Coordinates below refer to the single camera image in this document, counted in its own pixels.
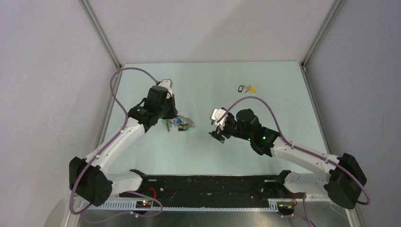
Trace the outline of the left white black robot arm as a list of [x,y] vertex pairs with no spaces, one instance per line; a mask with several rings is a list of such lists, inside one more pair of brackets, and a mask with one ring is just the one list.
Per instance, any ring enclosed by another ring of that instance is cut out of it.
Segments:
[[146,98],[125,112],[122,126],[109,140],[85,158],[74,157],[69,163],[70,189],[94,206],[105,203],[112,195],[132,191],[138,197],[149,192],[149,183],[140,174],[128,171],[112,174],[111,167],[126,149],[160,119],[177,116],[174,95],[169,86],[152,86]]

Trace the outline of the large metal keyring with clips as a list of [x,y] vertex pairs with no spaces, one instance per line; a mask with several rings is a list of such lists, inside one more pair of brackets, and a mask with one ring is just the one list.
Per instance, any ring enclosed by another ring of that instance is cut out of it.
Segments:
[[195,128],[194,121],[182,115],[177,115],[173,119],[164,120],[164,124],[168,132],[170,132],[173,126],[175,126],[178,131],[188,131]]

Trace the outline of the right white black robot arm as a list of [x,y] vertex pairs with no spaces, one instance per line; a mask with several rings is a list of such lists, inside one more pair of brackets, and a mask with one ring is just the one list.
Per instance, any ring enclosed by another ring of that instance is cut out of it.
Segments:
[[339,157],[319,153],[287,141],[278,131],[262,126],[251,109],[241,110],[236,116],[226,109],[214,109],[210,119],[216,128],[210,135],[219,142],[231,137],[243,139],[258,155],[280,158],[309,171],[298,174],[283,170],[274,185],[279,197],[301,192],[318,194],[349,210],[359,203],[367,178],[351,154]]

